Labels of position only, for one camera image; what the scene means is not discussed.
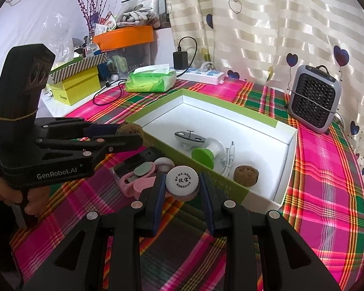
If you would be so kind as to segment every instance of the plaid tablecloth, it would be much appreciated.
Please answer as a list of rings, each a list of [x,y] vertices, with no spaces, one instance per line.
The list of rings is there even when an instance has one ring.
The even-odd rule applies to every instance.
[[[287,115],[286,94],[249,82],[226,79],[224,84],[213,86],[179,81],[171,92],[179,88],[251,108],[298,129],[293,175],[281,212],[321,258],[341,288],[347,290],[364,262],[364,187],[354,154],[340,128],[333,124],[329,135],[315,134]],[[98,107],[89,102],[69,116],[99,123],[121,123],[128,115],[164,95],[125,93],[113,104]],[[98,100],[106,102],[116,97],[118,89],[114,88]],[[116,187],[108,168],[133,154],[110,155],[93,177],[63,184],[51,197],[39,226],[17,232],[12,248],[24,280],[31,277],[88,211],[111,213],[132,202]],[[225,251],[225,239],[214,239],[205,232],[201,211],[169,198],[163,207],[157,237],[141,241],[143,290],[220,291]],[[105,288],[108,287],[109,256],[110,250]],[[262,290],[260,272],[258,288]]]

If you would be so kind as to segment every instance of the orange storage bin lid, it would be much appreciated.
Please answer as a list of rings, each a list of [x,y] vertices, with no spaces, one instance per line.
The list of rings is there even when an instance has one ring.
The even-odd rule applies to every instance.
[[[152,26],[136,26],[115,29],[93,37],[101,50],[113,50],[154,41]]]

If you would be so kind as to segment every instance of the coiled white cable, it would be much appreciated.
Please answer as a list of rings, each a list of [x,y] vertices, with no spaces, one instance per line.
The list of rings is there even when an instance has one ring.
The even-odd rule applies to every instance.
[[[232,141],[231,146],[229,148],[226,148],[227,150],[227,155],[225,157],[224,160],[224,167],[221,171],[221,175],[224,177],[228,177],[230,172],[231,172],[231,167],[233,165],[233,160],[234,160],[234,154],[236,152],[236,148],[234,146],[234,141]]]

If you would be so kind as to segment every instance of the heater grille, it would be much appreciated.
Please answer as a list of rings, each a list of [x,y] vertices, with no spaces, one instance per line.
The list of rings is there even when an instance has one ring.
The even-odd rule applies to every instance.
[[[336,96],[335,89],[329,84],[303,73],[299,77],[294,94],[291,105],[294,115],[304,119],[316,128],[325,126]]]

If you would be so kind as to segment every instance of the green suction cup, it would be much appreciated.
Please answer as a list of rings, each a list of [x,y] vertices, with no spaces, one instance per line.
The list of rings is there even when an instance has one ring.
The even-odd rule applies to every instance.
[[[213,153],[206,148],[195,148],[191,151],[191,158],[196,160],[197,162],[213,169],[214,167],[214,155]]]

